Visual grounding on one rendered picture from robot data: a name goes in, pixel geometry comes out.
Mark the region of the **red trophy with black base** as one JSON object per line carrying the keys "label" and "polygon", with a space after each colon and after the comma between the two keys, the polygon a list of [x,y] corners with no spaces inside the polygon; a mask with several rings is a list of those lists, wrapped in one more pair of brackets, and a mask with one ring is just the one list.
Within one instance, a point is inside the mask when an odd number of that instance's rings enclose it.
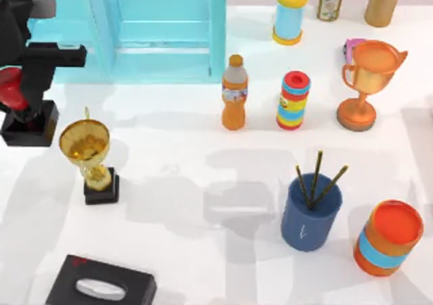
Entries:
{"label": "red trophy with black base", "polygon": [[10,147],[49,147],[59,112],[52,100],[33,109],[20,91],[22,71],[18,67],[0,70],[0,111],[5,113],[0,137]]}

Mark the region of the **gold trophy with black base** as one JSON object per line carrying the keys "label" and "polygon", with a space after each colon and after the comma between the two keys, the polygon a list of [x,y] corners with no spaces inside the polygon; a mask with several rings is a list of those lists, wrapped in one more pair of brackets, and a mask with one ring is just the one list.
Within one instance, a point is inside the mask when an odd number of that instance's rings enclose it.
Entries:
{"label": "gold trophy with black base", "polygon": [[83,119],[62,131],[59,147],[67,159],[79,167],[87,205],[118,202],[119,176],[115,168],[104,166],[110,150],[110,132],[104,123],[90,117],[88,107]]}

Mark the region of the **light blue rack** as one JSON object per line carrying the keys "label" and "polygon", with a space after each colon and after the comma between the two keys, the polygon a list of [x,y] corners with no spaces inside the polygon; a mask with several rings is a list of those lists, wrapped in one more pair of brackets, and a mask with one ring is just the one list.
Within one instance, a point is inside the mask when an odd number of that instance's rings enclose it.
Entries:
{"label": "light blue rack", "polygon": [[56,0],[34,38],[84,44],[84,68],[59,83],[216,83],[225,66],[226,0]]}

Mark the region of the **orange juice bottle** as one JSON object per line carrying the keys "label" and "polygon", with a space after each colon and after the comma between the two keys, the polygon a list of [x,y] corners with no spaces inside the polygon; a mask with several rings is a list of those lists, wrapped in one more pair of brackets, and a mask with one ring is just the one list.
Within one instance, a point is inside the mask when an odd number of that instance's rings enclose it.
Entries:
{"label": "orange juice bottle", "polygon": [[233,54],[222,77],[222,99],[225,104],[221,121],[226,129],[236,131],[245,125],[244,104],[248,96],[248,74],[241,55]]}

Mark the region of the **black tissue box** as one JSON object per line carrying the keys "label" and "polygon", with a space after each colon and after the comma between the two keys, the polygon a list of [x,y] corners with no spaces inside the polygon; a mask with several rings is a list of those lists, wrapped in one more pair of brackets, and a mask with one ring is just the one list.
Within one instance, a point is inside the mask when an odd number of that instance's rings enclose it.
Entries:
{"label": "black tissue box", "polygon": [[68,255],[45,305],[152,305],[153,275]]}

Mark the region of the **yellow and light blue can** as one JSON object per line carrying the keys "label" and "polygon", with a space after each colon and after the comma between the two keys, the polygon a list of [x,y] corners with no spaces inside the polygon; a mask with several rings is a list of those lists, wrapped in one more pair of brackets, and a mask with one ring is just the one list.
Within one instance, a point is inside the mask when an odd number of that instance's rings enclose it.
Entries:
{"label": "yellow and light blue can", "polygon": [[303,11],[308,0],[277,0],[273,40],[280,45],[295,45],[302,38]]}

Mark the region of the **red yellow blue striped can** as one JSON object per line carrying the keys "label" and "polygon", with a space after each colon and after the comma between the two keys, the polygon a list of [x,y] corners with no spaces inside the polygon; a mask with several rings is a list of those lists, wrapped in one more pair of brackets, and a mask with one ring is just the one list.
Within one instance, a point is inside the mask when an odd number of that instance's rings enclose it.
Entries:
{"label": "red yellow blue striped can", "polygon": [[310,78],[301,71],[288,72],[282,80],[276,121],[285,130],[295,130],[302,125]]}

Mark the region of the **dark pencil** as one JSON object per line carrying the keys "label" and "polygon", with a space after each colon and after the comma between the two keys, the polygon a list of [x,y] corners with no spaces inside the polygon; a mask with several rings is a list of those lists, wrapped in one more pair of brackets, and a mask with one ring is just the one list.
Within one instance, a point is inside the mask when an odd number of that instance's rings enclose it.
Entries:
{"label": "dark pencil", "polygon": [[336,185],[337,181],[341,178],[341,176],[348,170],[348,166],[343,166],[337,175],[331,180],[328,186],[319,194],[319,197],[312,203],[312,207],[315,208],[325,197],[326,194]]}
{"label": "dark pencil", "polygon": [[316,164],[315,164],[315,171],[314,171],[313,180],[312,180],[312,183],[311,183],[311,193],[310,193],[310,202],[309,202],[310,209],[313,209],[313,203],[314,203],[314,198],[315,198],[315,190],[316,190],[316,186],[317,186],[317,179],[318,179],[319,172],[320,172],[322,157],[323,157],[323,152],[321,150],[319,150],[318,153],[317,153],[317,160],[316,160]]}
{"label": "dark pencil", "polygon": [[306,187],[305,187],[305,184],[304,184],[303,176],[302,176],[302,173],[300,171],[300,166],[296,165],[295,169],[296,169],[296,174],[297,174],[297,177],[298,177],[298,181],[300,183],[300,187],[302,189],[302,193],[303,193],[303,197],[304,197],[304,201],[305,201],[306,207],[308,209],[311,209],[311,202],[310,202],[308,193],[306,191]]}

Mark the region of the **pink and purple object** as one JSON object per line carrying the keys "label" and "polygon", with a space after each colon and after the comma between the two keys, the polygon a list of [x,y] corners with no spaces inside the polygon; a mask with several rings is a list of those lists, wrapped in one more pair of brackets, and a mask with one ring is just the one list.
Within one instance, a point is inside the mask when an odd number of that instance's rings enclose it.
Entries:
{"label": "pink and purple object", "polygon": [[342,52],[344,55],[344,61],[346,64],[351,64],[352,63],[352,51],[354,49],[354,47],[356,45],[358,45],[359,43],[364,42],[365,39],[347,39],[343,48],[342,48]]}

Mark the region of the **dark blue pen cup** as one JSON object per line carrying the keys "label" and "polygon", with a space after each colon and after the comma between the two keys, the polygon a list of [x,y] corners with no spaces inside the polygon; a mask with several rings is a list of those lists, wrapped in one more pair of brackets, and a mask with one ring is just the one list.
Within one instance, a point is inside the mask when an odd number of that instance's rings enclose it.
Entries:
{"label": "dark blue pen cup", "polygon": [[339,186],[333,186],[311,210],[307,207],[300,182],[295,178],[288,187],[288,197],[281,219],[281,236],[291,247],[314,251],[326,241],[342,205]]}

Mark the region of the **copper trophy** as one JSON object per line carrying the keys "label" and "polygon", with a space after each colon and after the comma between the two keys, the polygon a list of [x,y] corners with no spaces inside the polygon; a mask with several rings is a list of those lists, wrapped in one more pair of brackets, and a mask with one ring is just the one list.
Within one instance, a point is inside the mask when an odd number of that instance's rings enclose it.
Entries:
{"label": "copper trophy", "polygon": [[337,108],[338,122],[344,128],[361,132],[374,125],[376,110],[367,97],[385,89],[407,55],[383,41],[366,40],[354,46],[351,63],[342,67],[342,80],[359,96],[345,99]]}

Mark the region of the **tan cylinder bottle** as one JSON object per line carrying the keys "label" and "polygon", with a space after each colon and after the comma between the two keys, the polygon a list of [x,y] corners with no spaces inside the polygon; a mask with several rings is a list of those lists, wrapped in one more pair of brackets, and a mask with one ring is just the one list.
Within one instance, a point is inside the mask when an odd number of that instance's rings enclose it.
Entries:
{"label": "tan cylinder bottle", "polygon": [[369,0],[364,19],[370,26],[387,27],[392,20],[398,0]]}

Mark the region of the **orange can with blue band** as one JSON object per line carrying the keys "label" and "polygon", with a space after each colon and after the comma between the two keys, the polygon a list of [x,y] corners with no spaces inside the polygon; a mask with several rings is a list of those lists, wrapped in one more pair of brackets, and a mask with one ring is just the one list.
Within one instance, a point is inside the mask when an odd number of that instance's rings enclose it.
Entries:
{"label": "orange can with blue band", "polygon": [[380,202],[359,234],[353,256],[367,274],[388,277],[399,269],[424,233],[418,211],[400,200]]}

